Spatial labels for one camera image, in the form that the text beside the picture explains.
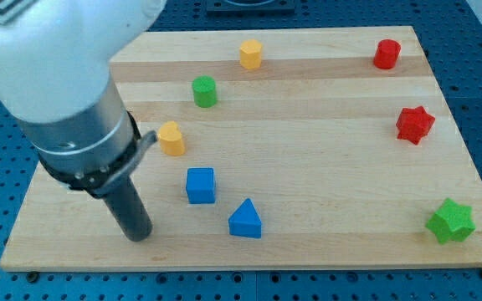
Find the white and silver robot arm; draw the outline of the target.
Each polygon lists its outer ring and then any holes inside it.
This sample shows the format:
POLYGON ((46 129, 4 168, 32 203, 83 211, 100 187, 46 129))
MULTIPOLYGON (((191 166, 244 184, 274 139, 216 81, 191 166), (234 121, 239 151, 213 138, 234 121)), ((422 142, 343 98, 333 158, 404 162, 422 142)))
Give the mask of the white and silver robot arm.
POLYGON ((0 100, 44 168, 103 196, 136 168, 140 137, 110 60, 146 31, 164 0, 0 1, 0 100))

